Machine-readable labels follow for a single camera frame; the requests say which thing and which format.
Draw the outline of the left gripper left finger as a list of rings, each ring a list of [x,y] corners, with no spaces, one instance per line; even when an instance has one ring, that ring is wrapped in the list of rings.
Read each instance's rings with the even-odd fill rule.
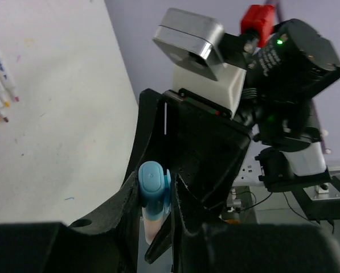
[[[0,224],[0,272],[136,272],[140,225],[137,174],[86,216]]]

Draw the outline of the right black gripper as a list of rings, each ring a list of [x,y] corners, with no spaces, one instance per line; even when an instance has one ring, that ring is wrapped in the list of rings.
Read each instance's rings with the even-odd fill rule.
[[[251,142],[251,105],[242,102],[233,118],[176,100],[152,89],[140,93],[136,133],[124,179],[161,140],[167,114],[166,169],[203,207],[219,215]]]

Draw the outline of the pastel highlighter pen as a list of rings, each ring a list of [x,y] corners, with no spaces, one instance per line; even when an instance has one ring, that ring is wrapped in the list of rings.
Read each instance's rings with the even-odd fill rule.
[[[138,170],[138,183],[145,239],[151,244],[170,211],[171,174],[155,161],[144,162]]]

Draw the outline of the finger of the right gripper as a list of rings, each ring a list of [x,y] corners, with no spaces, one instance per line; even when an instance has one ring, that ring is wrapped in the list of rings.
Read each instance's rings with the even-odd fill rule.
[[[178,249],[178,209],[172,209],[159,232],[150,244],[145,253],[145,260],[148,264],[154,263],[168,249],[172,250],[172,264],[176,264]]]

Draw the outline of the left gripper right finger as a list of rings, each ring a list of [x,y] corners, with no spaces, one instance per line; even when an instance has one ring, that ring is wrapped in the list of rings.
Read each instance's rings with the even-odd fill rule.
[[[229,224],[180,176],[172,191],[174,272],[340,272],[340,245],[318,226]]]

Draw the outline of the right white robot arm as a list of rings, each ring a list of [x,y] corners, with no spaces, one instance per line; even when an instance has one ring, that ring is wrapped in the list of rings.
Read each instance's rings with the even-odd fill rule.
[[[331,42],[307,23],[214,19],[169,9],[154,38],[174,63],[173,86],[144,90],[128,172],[135,171],[145,260],[168,249],[175,272],[340,272],[340,251],[316,225],[229,224],[221,218],[252,141],[260,181],[286,192],[330,179],[312,99],[340,78]]]

